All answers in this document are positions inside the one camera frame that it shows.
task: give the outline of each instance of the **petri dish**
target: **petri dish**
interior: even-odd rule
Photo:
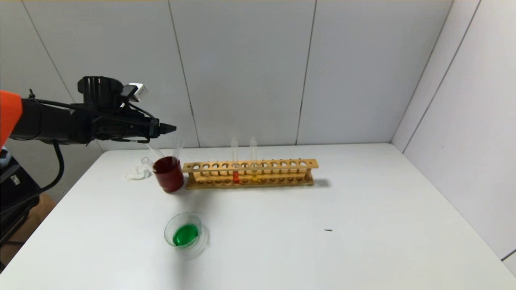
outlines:
[[[207,242],[207,231],[194,213],[174,216],[165,227],[164,236],[169,245],[190,257],[200,254]]]

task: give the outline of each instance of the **white cloth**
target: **white cloth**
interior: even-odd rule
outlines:
[[[125,173],[126,180],[144,180],[152,176],[152,171],[145,164],[138,163]]]

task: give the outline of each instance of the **black cable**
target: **black cable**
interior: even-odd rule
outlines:
[[[63,173],[65,171],[65,161],[63,160],[63,155],[61,153],[61,149],[59,148],[59,143],[56,141],[56,140],[52,140],[52,145],[54,146],[54,150],[56,151],[56,155],[57,155],[57,160],[59,161],[59,171],[57,172],[57,176],[56,178],[54,179],[54,181],[50,182],[47,186],[41,188],[40,190],[32,193],[31,195],[29,195],[28,197],[24,198],[22,201],[20,202],[17,202],[15,203],[14,205],[10,205],[8,208],[6,209],[3,209],[1,212],[0,212],[0,215],[12,210],[13,208],[29,201],[30,199],[33,199],[35,198],[36,196],[42,194],[43,192],[51,189],[52,187],[54,187],[58,182],[59,180],[61,180],[61,177],[63,176]]]
[[[110,115],[115,115],[115,114],[117,114],[118,112],[120,112],[120,110],[121,110],[122,108],[123,108],[123,106],[118,107],[116,110],[113,110],[113,111],[110,113]],[[99,121],[101,118],[102,118],[102,116],[98,116],[98,117],[96,117],[95,119],[93,119],[93,120],[91,121],[91,124],[95,124],[95,123],[96,123],[97,121]]]
[[[124,129],[122,130],[122,133],[120,134],[120,139],[123,139],[124,138],[124,134],[125,134],[125,131],[127,130],[127,127],[124,126]]]
[[[83,111],[90,112],[90,113],[95,114],[95,115],[102,116],[103,118],[106,118],[106,119],[121,121],[121,122],[129,123],[129,124],[142,125],[142,126],[153,125],[153,124],[150,124],[149,122],[131,121],[131,120],[123,119],[123,118],[114,117],[114,116],[111,116],[109,114],[104,114],[104,113],[101,113],[101,112],[84,109],[83,107],[80,107],[80,106],[68,105],[68,104],[63,104],[63,103],[54,102],[54,101],[47,101],[47,100],[39,100],[39,102],[41,104],[45,104],[45,105],[51,105],[51,106],[56,106],[56,107],[63,107],[63,108],[72,109],[72,110],[83,110]]]
[[[140,111],[140,112],[142,112],[144,114],[147,114],[147,116],[151,117],[151,119],[156,120],[156,118],[153,115],[151,115],[151,113],[145,111],[144,109],[140,109],[140,108],[138,108],[137,106],[135,106],[135,105],[133,105],[131,103],[129,103],[129,107],[133,107],[133,108],[137,109],[138,111]]]

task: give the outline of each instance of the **beaker of red liquid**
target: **beaker of red liquid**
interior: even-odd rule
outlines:
[[[179,159],[166,156],[156,161],[152,168],[165,192],[174,192],[183,186],[183,171]]]

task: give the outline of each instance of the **empty test tube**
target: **empty test tube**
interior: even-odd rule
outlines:
[[[254,138],[254,137],[251,138],[250,147],[251,147],[252,180],[254,182],[257,182],[258,176],[256,176],[256,170],[258,169],[258,163],[256,162],[256,138]]]
[[[160,149],[158,149],[155,146],[150,145],[150,143],[147,143],[146,145],[147,145],[147,147],[149,147],[151,152],[156,156],[157,160],[160,160],[161,158],[165,158],[165,156],[163,155],[163,153],[161,152]]]
[[[147,166],[149,170],[154,171],[154,162],[152,162],[148,157],[144,157],[141,160],[141,163]]]
[[[238,140],[236,137],[231,139],[231,151],[233,152],[233,167],[238,168]],[[238,170],[233,171],[233,182],[239,183]]]

